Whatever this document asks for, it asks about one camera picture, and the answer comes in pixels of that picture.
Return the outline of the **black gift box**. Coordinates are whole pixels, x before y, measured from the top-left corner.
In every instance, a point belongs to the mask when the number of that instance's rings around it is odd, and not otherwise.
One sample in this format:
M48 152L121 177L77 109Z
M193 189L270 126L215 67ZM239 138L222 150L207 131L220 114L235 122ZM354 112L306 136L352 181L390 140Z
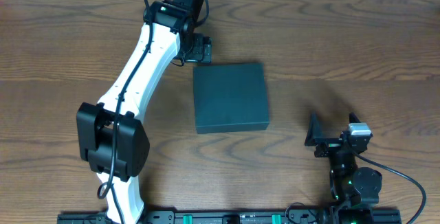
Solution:
M262 131L270 124L261 63L196 67L193 96L198 134Z

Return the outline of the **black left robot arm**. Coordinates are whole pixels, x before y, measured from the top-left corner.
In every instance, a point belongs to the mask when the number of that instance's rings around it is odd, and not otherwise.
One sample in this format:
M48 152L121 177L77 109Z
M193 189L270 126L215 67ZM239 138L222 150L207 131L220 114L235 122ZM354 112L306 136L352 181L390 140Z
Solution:
M201 1L156 1L145 10L139 41L111 88L97 104L82 103L77 114L80 157L96 172L98 198L108 210L81 217L83 223L138 223L144 211L138 175L150 143L143 127L153 92L176 60L209 64L212 41L194 30L203 24Z

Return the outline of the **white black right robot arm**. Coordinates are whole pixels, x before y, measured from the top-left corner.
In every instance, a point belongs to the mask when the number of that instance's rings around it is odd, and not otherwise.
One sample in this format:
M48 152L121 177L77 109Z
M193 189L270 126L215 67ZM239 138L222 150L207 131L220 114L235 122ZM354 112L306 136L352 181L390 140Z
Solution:
M329 181L335 203L318 211L318 223L372 223L372 207L379 202L382 174L359 167L355 157L367 150L373 134L369 126L349 114L349 124L339 137L324 135L317 115L310 116L305 146L315 148L314 156L329 160Z

